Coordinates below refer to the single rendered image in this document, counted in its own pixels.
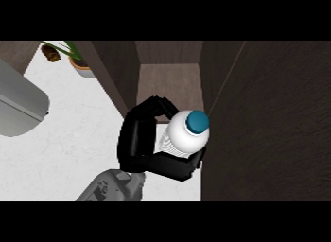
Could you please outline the dark brown cabinet door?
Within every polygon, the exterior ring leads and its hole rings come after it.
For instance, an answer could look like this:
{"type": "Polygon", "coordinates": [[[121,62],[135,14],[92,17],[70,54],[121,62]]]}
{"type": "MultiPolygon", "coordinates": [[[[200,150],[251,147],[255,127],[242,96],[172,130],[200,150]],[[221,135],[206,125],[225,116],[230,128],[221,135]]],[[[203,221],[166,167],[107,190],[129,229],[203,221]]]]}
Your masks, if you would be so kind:
{"type": "Polygon", "coordinates": [[[200,198],[331,201],[331,41],[206,41],[200,198]]]}

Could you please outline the brown wooden cabinet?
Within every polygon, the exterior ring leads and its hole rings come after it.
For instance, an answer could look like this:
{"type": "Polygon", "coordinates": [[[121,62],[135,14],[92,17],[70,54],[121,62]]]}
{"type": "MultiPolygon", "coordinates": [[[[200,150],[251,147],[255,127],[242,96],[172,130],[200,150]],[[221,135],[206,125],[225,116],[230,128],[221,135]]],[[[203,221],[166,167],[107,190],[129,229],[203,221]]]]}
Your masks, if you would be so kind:
{"type": "Polygon", "coordinates": [[[101,89],[119,113],[152,95],[212,120],[233,113],[230,81],[243,41],[78,41],[101,89]]]}

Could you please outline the green potted plant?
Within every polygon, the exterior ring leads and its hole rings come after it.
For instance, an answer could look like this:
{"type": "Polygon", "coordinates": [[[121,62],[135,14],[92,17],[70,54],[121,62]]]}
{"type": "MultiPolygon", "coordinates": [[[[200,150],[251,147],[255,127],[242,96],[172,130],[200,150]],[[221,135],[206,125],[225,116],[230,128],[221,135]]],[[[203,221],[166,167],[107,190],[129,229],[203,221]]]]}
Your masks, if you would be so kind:
{"type": "Polygon", "coordinates": [[[88,64],[84,60],[84,57],[82,57],[72,41],[64,41],[64,43],[63,43],[64,49],[60,49],[50,42],[41,41],[41,43],[51,46],[59,51],[59,54],[64,54],[67,56],[69,64],[72,65],[76,73],[84,78],[94,78],[94,73],[90,70],[88,64]]]}

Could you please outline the white bottle with blue cap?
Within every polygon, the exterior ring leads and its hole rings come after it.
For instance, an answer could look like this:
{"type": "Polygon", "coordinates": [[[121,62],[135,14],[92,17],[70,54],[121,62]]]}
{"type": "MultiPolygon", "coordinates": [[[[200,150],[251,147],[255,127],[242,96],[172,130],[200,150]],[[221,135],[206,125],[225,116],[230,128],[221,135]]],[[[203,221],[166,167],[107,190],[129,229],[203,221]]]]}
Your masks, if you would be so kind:
{"type": "Polygon", "coordinates": [[[184,110],[171,117],[157,141],[157,150],[178,158],[189,158],[203,148],[208,139],[208,115],[199,110],[184,110]]]}

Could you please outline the small brown object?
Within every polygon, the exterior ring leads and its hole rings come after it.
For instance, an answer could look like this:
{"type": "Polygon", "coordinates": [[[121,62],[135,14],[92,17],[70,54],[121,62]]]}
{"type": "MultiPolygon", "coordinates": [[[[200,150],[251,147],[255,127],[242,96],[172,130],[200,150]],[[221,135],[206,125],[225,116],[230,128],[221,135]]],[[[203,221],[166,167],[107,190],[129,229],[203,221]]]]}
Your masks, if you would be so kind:
{"type": "Polygon", "coordinates": [[[56,62],[61,59],[59,51],[45,44],[41,46],[41,53],[50,62],[56,62]]]}

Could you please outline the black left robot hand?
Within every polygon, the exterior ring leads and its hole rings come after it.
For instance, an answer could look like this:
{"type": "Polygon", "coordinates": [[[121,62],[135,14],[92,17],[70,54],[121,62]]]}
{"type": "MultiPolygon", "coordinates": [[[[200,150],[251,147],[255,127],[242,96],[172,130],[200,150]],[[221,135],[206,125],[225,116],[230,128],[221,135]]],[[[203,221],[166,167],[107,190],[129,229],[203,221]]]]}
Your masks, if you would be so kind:
{"type": "Polygon", "coordinates": [[[116,158],[122,171],[147,171],[180,182],[190,178],[193,170],[200,165],[206,148],[196,151],[189,158],[155,152],[156,116],[163,115],[171,120],[178,112],[171,101],[157,96],[150,96],[126,112],[116,144],[116,158]]]}

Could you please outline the brown wooden panel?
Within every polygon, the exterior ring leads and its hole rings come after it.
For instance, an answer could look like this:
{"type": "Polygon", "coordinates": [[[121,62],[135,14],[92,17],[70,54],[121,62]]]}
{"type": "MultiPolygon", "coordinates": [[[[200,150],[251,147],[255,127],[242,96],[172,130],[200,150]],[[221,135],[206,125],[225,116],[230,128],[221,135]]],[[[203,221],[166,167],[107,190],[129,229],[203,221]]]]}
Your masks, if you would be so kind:
{"type": "Polygon", "coordinates": [[[19,74],[25,74],[38,46],[38,41],[0,41],[0,59],[19,74]]]}

